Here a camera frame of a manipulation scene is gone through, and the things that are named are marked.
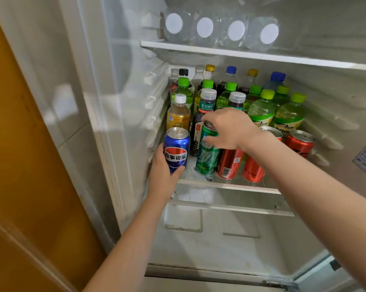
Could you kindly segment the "green soda can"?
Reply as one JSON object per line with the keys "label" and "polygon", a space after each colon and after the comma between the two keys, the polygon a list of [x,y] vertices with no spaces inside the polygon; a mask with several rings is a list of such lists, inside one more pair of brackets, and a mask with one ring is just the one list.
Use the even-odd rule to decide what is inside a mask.
{"label": "green soda can", "polygon": [[204,140],[207,136],[218,136],[218,131],[209,121],[204,122],[201,130],[195,170],[205,176],[207,180],[211,181],[218,164],[218,157],[221,149],[217,149],[215,146],[207,143]]}

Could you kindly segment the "person's left hand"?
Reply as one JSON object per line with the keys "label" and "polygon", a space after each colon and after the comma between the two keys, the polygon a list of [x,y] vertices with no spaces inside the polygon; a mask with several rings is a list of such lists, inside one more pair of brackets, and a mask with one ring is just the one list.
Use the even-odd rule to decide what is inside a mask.
{"label": "person's left hand", "polygon": [[147,196],[167,203],[171,199],[177,182],[170,181],[171,173],[163,153],[163,145],[161,143],[158,146],[151,162]]}

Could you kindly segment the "clear water bottle white cap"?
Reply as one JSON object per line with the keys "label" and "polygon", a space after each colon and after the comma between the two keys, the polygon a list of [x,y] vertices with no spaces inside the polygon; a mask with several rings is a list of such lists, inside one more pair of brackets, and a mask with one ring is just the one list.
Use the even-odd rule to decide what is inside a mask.
{"label": "clear water bottle white cap", "polygon": [[164,36],[169,43],[187,44],[191,34],[191,13],[184,9],[169,7],[164,12]]}
{"label": "clear water bottle white cap", "polygon": [[244,45],[254,52],[265,52],[278,38],[278,20],[272,16],[258,16],[249,22]]}
{"label": "clear water bottle white cap", "polygon": [[214,48],[220,28],[219,17],[208,11],[196,11],[193,15],[190,45]]}
{"label": "clear water bottle white cap", "polygon": [[219,47],[240,48],[245,41],[248,25],[249,16],[247,14],[222,17],[218,34]]}

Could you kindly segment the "glass fridge shelf clear trim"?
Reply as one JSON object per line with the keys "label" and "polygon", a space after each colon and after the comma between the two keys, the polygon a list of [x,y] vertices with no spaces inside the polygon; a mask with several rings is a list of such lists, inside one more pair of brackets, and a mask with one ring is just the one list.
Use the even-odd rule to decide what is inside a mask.
{"label": "glass fridge shelf clear trim", "polygon": [[216,174],[206,178],[196,171],[185,172],[178,180],[169,204],[295,217],[274,181],[267,176],[262,182],[253,183],[240,175],[229,181]]}

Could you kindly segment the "small blue cap dark bottle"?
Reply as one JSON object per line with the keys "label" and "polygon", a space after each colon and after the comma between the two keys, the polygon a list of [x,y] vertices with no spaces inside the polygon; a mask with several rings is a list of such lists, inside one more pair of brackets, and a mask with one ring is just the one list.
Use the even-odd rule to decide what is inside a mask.
{"label": "small blue cap dark bottle", "polygon": [[233,82],[237,84],[237,80],[235,78],[236,70],[237,68],[235,66],[228,66],[226,68],[226,73],[222,77],[216,88],[217,96],[220,96],[225,91],[225,87],[228,82]]}

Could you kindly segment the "dark bottle with grey cap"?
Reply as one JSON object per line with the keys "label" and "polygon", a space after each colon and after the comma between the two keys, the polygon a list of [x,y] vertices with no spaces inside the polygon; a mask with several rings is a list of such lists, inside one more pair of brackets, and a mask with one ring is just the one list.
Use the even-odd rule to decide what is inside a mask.
{"label": "dark bottle with grey cap", "polygon": [[232,91],[229,95],[227,107],[242,110],[246,100],[246,94],[238,91]]}

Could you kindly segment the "person's right forearm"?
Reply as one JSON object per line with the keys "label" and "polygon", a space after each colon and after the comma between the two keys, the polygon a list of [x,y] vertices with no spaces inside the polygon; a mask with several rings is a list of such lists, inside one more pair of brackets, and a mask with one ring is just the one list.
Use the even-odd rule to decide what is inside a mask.
{"label": "person's right forearm", "polygon": [[238,147],[273,178],[310,231],[366,290],[366,198],[270,132],[256,129],[238,136]]}

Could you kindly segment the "black cap soda bottle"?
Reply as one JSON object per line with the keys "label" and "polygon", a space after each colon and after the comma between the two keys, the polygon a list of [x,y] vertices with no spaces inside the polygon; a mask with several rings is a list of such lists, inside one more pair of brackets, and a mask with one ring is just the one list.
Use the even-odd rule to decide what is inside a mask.
{"label": "black cap soda bottle", "polygon": [[186,68],[180,68],[178,70],[178,73],[176,73],[177,69],[171,69],[171,85],[170,85],[170,89],[175,90],[178,87],[178,80],[181,77],[186,77],[188,78],[189,75],[189,71]]}

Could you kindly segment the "blue soda can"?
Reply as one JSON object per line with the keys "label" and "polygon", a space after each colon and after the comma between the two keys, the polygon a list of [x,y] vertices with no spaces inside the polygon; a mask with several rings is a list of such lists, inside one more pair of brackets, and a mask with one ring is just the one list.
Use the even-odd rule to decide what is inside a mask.
{"label": "blue soda can", "polygon": [[181,166],[187,167],[189,148],[190,136],[186,129],[172,127],[167,130],[164,137],[163,153],[171,174]]}

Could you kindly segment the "yellow cap dark bottle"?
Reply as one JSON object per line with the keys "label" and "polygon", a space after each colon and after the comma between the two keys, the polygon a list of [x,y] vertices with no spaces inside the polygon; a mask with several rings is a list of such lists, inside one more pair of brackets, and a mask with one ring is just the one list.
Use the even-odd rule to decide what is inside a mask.
{"label": "yellow cap dark bottle", "polygon": [[208,79],[214,82],[215,65],[206,64],[203,79]]}
{"label": "yellow cap dark bottle", "polygon": [[236,91],[248,94],[252,85],[255,84],[256,78],[258,76],[257,69],[249,69],[247,74],[241,78]]}

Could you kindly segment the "amber tea bottle white cap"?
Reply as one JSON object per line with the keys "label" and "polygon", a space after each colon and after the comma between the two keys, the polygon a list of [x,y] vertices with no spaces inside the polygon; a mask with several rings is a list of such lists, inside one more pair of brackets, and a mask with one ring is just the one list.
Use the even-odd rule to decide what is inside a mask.
{"label": "amber tea bottle white cap", "polygon": [[189,132],[191,111],[186,106],[186,95],[178,93],[167,112],[166,130],[179,127]]}

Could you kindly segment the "person's left forearm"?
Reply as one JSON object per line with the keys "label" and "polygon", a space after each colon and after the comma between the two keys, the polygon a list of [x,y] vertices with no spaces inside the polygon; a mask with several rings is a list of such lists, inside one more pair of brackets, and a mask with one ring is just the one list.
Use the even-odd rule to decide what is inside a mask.
{"label": "person's left forearm", "polygon": [[144,278],[169,196],[148,194],[134,219],[82,292],[135,292]]}

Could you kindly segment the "white refrigerator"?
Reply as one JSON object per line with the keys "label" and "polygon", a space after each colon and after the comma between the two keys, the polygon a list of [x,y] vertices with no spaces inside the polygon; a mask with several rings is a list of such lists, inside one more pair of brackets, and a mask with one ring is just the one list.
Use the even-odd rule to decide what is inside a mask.
{"label": "white refrigerator", "polygon": [[[298,130],[312,134],[308,160],[366,197],[366,173],[352,161],[366,146],[366,71],[143,48],[163,40],[166,8],[278,20],[270,49],[366,64],[366,0],[59,0],[87,112],[121,233],[146,195],[147,174],[166,134],[171,69],[214,82],[228,66],[237,84],[258,69],[306,95]],[[248,50],[244,43],[240,48]],[[364,292],[295,217],[169,204],[161,215],[142,291]]]}

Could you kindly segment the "red soda can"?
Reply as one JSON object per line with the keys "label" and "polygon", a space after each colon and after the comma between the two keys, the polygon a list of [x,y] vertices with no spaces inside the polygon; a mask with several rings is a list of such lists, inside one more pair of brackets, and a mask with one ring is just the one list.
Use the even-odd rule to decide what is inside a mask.
{"label": "red soda can", "polygon": [[308,154],[315,145],[316,138],[305,131],[290,130],[284,144],[300,156],[307,159]]}
{"label": "red soda can", "polygon": [[244,152],[242,150],[222,149],[216,174],[225,180],[232,180],[236,177]]}
{"label": "red soda can", "polygon": [[[278,140],[282,140],[283,134],[280,130],[269,126],[260,126],[259,129],[261,131],[269,131],[271,132]],[[265,176],[265,172],[261,166],[251,157],[247,156],[247,160],[244,164],[242,176],[245,180],[252,183],[260,183]]]}

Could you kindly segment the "person's right hand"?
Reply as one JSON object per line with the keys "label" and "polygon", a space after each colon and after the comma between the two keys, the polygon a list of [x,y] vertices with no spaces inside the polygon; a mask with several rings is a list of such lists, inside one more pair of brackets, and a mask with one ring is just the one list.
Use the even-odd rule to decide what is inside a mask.
{"label": "person's right hand", "polygon": [[209,112],[202,120],[211,122],[218,136],[223,138],[224,147],[219,149],[239,149],[249,153],[263,140],[263,131],[253,124],[247,114],[234,108]]}

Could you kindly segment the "dark bottle with teal label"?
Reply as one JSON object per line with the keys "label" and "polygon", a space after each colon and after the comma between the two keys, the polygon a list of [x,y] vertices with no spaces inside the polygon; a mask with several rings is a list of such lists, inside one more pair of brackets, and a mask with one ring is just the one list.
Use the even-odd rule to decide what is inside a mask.
{"label": "dark bottle with teal label", "polygon": [[198,156],[201,132],[204,122],[202,117],[209,112],[213,112],[216,102],[216,90],[210,88],[202,88],[200,90],[200,102],[198,109],[194,114],[193,123],[190,129],[190,155]]}

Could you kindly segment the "glass fridge shelf white trim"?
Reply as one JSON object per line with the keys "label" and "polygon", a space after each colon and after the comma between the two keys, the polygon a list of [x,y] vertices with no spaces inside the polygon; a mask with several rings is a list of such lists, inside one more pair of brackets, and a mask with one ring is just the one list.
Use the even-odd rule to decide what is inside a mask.
{"label": "glass fridge shelf white trim", "polygon": [[366,71],[366,64],[346,62],[340,60],[330,60],[321,58],[310,58],[304,55],[291,55],[284,51],[275,51],[275,53],[257,53],[245,50],[231,50],[223,48],[208,48],[199,47],[192,45],[182,45],[182,44],[171,44],[166,43],[163,40],[156,41],[146,41],[141,40],[140,46],[143,48],[154,48],[162,50],[174,50],[187,53],[196,54],[209,54],[209,55],[220,55],[236,58],[247,58],[247,59],[258,59],[258,60],[268,60],[282,63],[295,63],[295,64],[305,64],[313,65],[318,67],[331,67],[331,68],[343,68],[343,69],[355,69]]}

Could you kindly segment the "group of green tea bottles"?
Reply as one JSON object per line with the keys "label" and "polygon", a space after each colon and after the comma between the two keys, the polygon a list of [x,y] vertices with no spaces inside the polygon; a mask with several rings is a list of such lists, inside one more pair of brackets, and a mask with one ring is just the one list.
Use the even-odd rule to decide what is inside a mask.
{"label": "group of green tea bottles", "polygon": [[290,130],[296,130],[305,118],[302,106],[306,96],[293,93],[287,103],[276,108],[274,102],[275,92],[263,89],[260,98],[250,106],[247,115],[255,126],[269,126],[280,130],[285,138]]}

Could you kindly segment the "yellow wooden door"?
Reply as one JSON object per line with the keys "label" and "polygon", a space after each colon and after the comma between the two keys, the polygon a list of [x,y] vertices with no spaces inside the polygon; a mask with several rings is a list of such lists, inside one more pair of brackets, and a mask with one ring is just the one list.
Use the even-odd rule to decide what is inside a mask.
{"label": "yellow wooden door", "polygon": [[0,25],[0,292],[81,292],[105,256]]}

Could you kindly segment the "large blue cap bottle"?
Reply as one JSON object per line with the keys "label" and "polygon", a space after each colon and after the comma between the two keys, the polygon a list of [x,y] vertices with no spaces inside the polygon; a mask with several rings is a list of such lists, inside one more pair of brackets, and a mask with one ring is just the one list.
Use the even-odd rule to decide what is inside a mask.
{"label": "large blue cap bottle", "polygon": [[262,86],[262,89],[269,89],[269,90],[273,90],[274,92],[276,92],[279,86],[284,86],[285,79],[286,79],[285,73],[273,72],[271,74],[269,81],[267,81]]}

